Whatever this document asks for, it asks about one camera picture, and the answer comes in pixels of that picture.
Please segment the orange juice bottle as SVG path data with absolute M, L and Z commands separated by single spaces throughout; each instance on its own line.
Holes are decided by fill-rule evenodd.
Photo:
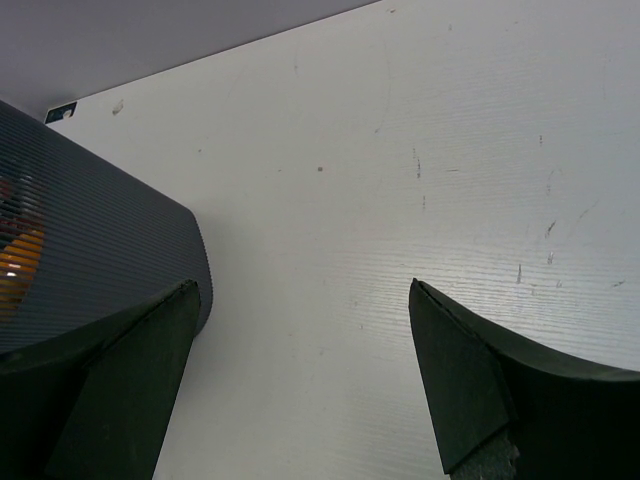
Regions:
M 38 270 L 44 233 L 20 233 L 1 250 L 1 321 L 9 321 L 25 300 Z

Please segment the grey mesh waste bin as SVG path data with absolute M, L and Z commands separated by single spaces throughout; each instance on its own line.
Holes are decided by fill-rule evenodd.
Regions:
M 185 206 L 10 105 L 1 108 L 1 250 L 44 233 L 41 261 L 1 350 L 36 344 L 194 281 L 204 326 L 213 285 Z

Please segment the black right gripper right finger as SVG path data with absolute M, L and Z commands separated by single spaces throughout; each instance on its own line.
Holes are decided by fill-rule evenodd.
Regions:
M 420 280 L 409 314 L 448 477 L 638 477 L 636 371 L 532 341 Z

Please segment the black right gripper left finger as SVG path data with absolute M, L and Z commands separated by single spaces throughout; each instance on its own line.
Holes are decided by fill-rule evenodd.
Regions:
M 200 306 L 183 281 L 2 355 L 2 478 L 152 478 Z

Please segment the blue table label left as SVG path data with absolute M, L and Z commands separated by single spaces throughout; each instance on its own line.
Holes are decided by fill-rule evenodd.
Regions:
M 46 124 L 71 118 L 76 110 L 77 102 L 71 102 L 51 108 L 47 111 L 44 122 Z

